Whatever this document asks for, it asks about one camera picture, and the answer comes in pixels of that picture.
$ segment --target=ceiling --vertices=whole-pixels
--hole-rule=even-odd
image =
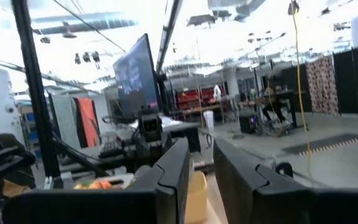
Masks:
[[[22,66],[20,41],[10,1],[0,0],[0,60]],[[81,83],[90,83],[100,77],[113,77],[112,65],[115,60],[124,51],[129,50],[143,33],[149,34],[155,64],[160,48],[162,26],[166,19],[167,1],[58,1],[85,22],[103,28],[97,33],[83,26],[82,21],[73,17],[54,0],[28,0],[32,27],[41,30],[39,34],[34,34],[41,71],[51,73],[62,80],[76,80]],[[301,51],[307,52],[310,48],[314,48],[315,51],[333,49],[338,37],[343,36],[343,42],[351,38],[350,30],[334,33],[332,24],[350,21],[357,16],[358,0],[342,7],[334,7],[334,4],[340,1],[344,2],[298,0]],[[250,11],[250,16],[237,22],[237,8],[251,3],[251,0],[183,0],[163,67],[187,63],[212,66],[223,61],[231,62],[245,55],[259,57],[278,52],[291,57],[294,54],[295,35],[293,21],[287,14],[289,0],[261,1],[261,5]],[[321,11],[328,6],[332,7],[331,13],[321,16]],[[191,16],[211,13],[211,9],[228,10],[232,16],[225,20],[218,19],[214,24],[187,26]],[[63,22],[67,22],[69,26],[65,27]],[[114,26],[115,29],[108,29],[114,28],[107,27],[108,25]],[[87,32],[74,32],[76,38],[67,39],[63,37],[62,32],[51,34],[48,28],[52,27],[63,31],[73,29]],[[50,38],[50,44],[41,43],[42,37]],[[260,48],[257,55],[254,51],[256,48]],[[100,54],[100,69],[96,68],[94,62],[82,61],[80,65],[75,64],[76,53],[81,56],[84,52],[94,51]],[[24,77],[15,73],[15,77],[12,78],[18,79],[14,83],[23,83]]]

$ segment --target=person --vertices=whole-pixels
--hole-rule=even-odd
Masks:
[[[281,90],[281,86],[275,87],[276,91]],[[266,88],[265,90],[265,98],[264,98],[265,107],[262,109],[262,112],[264,116],[266,117],[268,122],[271,122],[272,119],[269,115],[269,111],[274,112],[277,115],[278,120],[280,123],[289,125],[290,122],[288,122],[283,113],[281,112],[281,108],[286,107],[285,103],[280,102],[280,96],[274,95],[273,89]]]

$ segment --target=floor tape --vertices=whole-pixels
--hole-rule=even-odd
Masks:
[[[343,141],[343,142],[340,142],[340,143],[330,144],[330,145],[327,145],[327,146],[324,146],[324,147],[319,147],[319,148],[316,148],[316,149],[310,149],[310,153],[314,154],[314,153],[317,153],[317,152],[324,152],[324,151],[328,151],[328,150],[331,150],[331,149],[337,149],[339,147],[348,146],[350,144],[354,144],[354,143],[357,143],[357,142],[358,142],[358,138],[354,138],[354,139],[351,139],[351,140],[348,140],[348,141]],[[307,156],[307,155],[308,155],[308,151],[298,153],[298,156]]]

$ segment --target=monitor screen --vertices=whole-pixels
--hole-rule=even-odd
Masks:
[[[158,89],[147,34],[113,68],[124,114],[136,114],[142,106],[158,109]]]

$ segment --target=computer tower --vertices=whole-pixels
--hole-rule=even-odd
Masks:
[[[240,114],[240,130],[242,133],[254,134],[257,130],[257,115],[256,114]]]

